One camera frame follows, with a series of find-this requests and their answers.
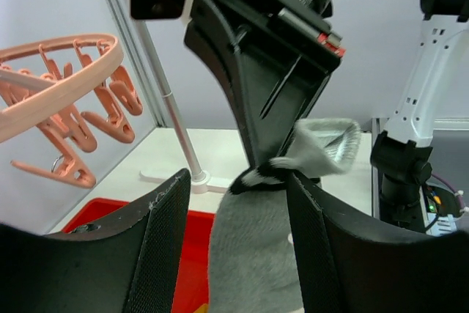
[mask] metal stand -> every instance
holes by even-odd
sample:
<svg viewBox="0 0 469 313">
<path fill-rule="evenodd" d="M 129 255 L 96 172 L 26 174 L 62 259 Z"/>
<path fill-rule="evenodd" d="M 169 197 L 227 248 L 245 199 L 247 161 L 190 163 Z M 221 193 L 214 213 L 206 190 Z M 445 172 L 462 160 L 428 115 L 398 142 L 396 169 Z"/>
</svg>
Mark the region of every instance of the metal stand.
<svg viewBox="0 0 469 313">
<path fill-rule="evenodd" d="M 196 152 L 193 148 L 191 139 L 189 138 L 187 129 L 182 122 L 182 117 L 174 99 L 171 87 L 169 86 L 166 74 L 161 65 L 160 58 L 153 44 L 152 38 L 148 32 L 147 25 L 143 21 L 132 21 L 128 13 L 127 5 L 122 6 L 122 0 L 107 0 L 111 10 L 120 16 L 115 16 L 118 27 L 121 29 L 121 35 L 126 37 L 137 37 L 141 44 L 142 51 L 149 62 L 151 76 L 155 79 L 156 84 L 163 98 L 163 102 L 168 110 L 169 116 L 173 122 L 174 131 L 181 145 L 188 167 L 191 171 L 192 192 L 195 194 L 203 194 L 208 191 L 224 193 L 231 180 L 218 179 L 211 177 L 208 172 L 203 170 L 197 159 Z M 158 169 L 143 169 L 140 171 L 142 179 L 154 183 L 162 183 L 172 176 L 177 170 L 159 171 Z"/>
</svg>

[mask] gray sock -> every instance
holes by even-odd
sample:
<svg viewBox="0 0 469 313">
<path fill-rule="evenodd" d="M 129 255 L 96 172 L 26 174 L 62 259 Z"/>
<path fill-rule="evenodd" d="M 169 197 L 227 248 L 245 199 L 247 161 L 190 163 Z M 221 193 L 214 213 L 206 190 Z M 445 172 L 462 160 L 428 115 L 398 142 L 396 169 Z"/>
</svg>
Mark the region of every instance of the gray sock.
<svg viewBox="0 0 469 313">
<path fill-rule="evenodd" d="M 284 178 L 344 174 L 360 143 L 350 119 L 302 119 L 285 157 L 243 172 L 215 217 L 209 260 L 209 313 L 288 313 L 301 309 Z"/>
</svg>

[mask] white wall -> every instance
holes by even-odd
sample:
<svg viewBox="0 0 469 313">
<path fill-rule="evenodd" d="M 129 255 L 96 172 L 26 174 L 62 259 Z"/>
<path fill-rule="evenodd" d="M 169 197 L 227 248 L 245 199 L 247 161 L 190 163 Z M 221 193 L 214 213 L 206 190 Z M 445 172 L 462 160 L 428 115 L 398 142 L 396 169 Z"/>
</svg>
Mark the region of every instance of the white wall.
<svg viewBox="0 0 469 313">
<path fill-rule="evenodd" d="M 419 0 L 333 0 L 333 29 L 347 54 L 314 107 L 315 117 L 351 117 L 366 123 L 387 117 L 399 102 L 419 44 Z M 216 79 L 182 44 L 177 21 L 149 25 L 182 115 L 190 127 L 234 128 Z M 469 53 L 440 117 L 469 116 Z"/>
<path fill-rule="evenodd" d="M 65 36 L 84 32 L 108 32 L 118 34 L 105 0 L 0 0 L 0 47 L 6 48 L 49 37 Z M 59 66 L 70 60 L 79 68 L 72 51 L 51 54 Z M 138 81 L 130 66 L 124 61 L 133 82 L 142 95 Z M 45 72 L 38 58 L 12 62 L 14 68 L 28 67 L 36 74 Z M 79 100 L 77 107 L 100 112 L 99 101 L 93 94 Z M 136 132 L 136 141 L 126 145 L 114 141 L 92 127 L 98 139 L 98 149 L 91 154 L 81 153 L 86 164 L 101 180 L 122 160 L 154 127 L 149 109 L 140 117 L 126 114 Z M 25 161 L 35 166 L 50 169 L 58 157 L 57 151 L 37 130 L 31 129 L 0 144 L 0 221 L 33 232 L 45 232 L 79 202 L 87 190 L 63 185 L 21 172 L 10 165 L 12 159 Z M 111 194 L 103 197 L 112 198 Z"/>
</svg>

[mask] metal ring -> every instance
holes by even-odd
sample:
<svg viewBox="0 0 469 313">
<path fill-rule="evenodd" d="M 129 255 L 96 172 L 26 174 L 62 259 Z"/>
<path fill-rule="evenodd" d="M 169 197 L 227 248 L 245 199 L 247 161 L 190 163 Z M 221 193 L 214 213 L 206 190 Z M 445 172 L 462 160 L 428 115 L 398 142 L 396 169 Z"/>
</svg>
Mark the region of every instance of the metal ring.
<svg viewBox="0 0 469 313">
<path fill-rule="evenodd" d="M 63 155 L 60 155 L 59 157 L 56 158 L 56 160 L 52 164 L 51 172 L 56 171 L 57 163 L 64 158 Z"/>
</svg>

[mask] red container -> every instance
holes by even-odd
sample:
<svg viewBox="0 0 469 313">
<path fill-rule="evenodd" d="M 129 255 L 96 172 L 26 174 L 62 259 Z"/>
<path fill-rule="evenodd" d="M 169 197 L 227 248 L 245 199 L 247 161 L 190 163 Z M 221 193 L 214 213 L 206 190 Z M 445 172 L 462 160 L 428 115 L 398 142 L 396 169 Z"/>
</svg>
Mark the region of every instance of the red container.
<svg viewBox="0 0 469 313">
<path fill-rule="evenodd" d="M 70 232 L 125 206 L 127 202 L 96 198 L 88 202 L 63 229 Z M 173 301 L 173 313 L 194 313 L 208 303 L 208 244 L 215 215 L 189 210 Z"/>
</svg>

